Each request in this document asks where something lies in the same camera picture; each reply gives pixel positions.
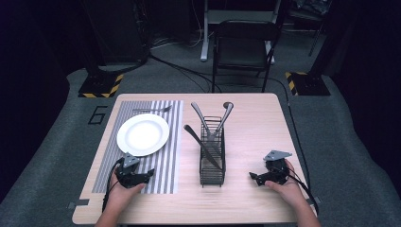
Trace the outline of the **black stand base yellow stripes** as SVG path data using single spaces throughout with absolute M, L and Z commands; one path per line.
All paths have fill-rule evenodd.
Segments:
M 90 70 L 78 90 L 80 97 L 113 97 L 124 75 L 118 71 Z
M 285 76 L 294 96 L 330 96 L 321 77 L 313 78 L 304 72 L 286 72 Z

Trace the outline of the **person's left hand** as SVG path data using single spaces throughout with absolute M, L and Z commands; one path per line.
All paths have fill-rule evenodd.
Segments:
M 145 186 L 144 183 L 140 183 L 134 187 L 126 188 L 117 180 L 115 174 L 113 174 L 105 213 L 118 217 L 130 204 L 133 197 L 139 194 Z

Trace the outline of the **white round plate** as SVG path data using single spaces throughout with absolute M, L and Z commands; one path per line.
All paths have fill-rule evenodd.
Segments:
M 143 113 L 136 115 L 119 128 L 117 146 L 132 156 L 148 156 L 162 148 L 169 137 L 169 126 L 159 115 Z

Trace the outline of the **person's right hand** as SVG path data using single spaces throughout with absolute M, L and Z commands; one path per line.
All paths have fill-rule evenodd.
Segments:
M 284 184 L 266 181 L 265 186 L 277 192 L 294 210 L 300 211 L 309 208 L 309 204 L 295 180 L 289 178 Z

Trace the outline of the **grey striped placemat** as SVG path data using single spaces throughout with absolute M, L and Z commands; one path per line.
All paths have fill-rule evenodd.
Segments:
M 173 194 L 178 188 L 181 134 L 183 119 L 183 102 L 181 100 L 123 101 L 118 109 L 111 136 L 105 148 L 97 172 L 94 193 L 104 193 L 110 170 L 114 163 L 125 154 L 116 143 L 119 128 L 130 118 L 139 114 L 156 114 L 161 116 L 169 126 L 169 137 L 158 151 L 140 160 L 137 171 L 146 173 L 154 168 L 154 175 L 145 188 L 147 194 Z

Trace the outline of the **dark utensils in caddy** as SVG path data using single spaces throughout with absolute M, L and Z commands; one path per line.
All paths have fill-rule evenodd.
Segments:
M 200 145 L 200 148 L 203 150 L 205 158 L 217 169 L 222 170 L 218 162 L 213 158 L 213 156 L 208 151 L 207 147 L 203 144 L 197 134 L 193 131 L 193 129 L 189 125 L 184 125 L 183 128 L 196 140 L 196 142 Z

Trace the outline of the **silver spoon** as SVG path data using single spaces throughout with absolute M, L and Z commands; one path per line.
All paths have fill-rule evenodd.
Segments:
M 213 140 L 218 135 L 218 133 L 224 126 L 224 123 L 226 122 L 227 118 L 229 117 L 232 109 L 234 108 L 234 104 L 232 102 L 225 102 L 223 104 L 223 107 L 225 108 L 225 113 L 224 113 L 223 117 L 221 118 L 216 130 L 209 136 L 210 140 Z

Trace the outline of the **white desk frame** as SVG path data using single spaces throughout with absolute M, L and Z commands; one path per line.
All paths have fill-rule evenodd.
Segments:
M 282 0 L 274 0 L 274 9 L 243 10 L 243 9 L 209 9 L 209 0 L 204 0 L 203 6 L 203 38 L 200 60 L 206 62 L 209 52 L 209 26 L 217 25 L 230 19 L 258 20 L 275 22 Z

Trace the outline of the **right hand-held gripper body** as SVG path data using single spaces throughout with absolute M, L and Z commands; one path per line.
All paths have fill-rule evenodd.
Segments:
M 291 153 L 280 150 L 271 150 L 265 157 L 265 167 L 268 170 L 266 180 L 284 184 L 287 181 L 289 174 L 288 165 L 286 163 L 287 157 Z

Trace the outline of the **black folding chair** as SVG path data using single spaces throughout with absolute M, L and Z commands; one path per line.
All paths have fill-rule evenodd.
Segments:
M 266 91 L 275 46 L 281 27 L 269 21 L 226 20 L 215 30 L 212 92 L 218 69 L 265 73 L 261 92 Z

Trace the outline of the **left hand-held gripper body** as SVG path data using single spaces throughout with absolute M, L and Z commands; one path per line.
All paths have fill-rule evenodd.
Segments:
M 120 184 L 125 188 L 132 188 L 140 184 L 144 177 L 148 177 L 145 175 L 146 173 L 136 172 L 139 164 L 140 160 L 128 152 L 117 162 L 115 175 Z

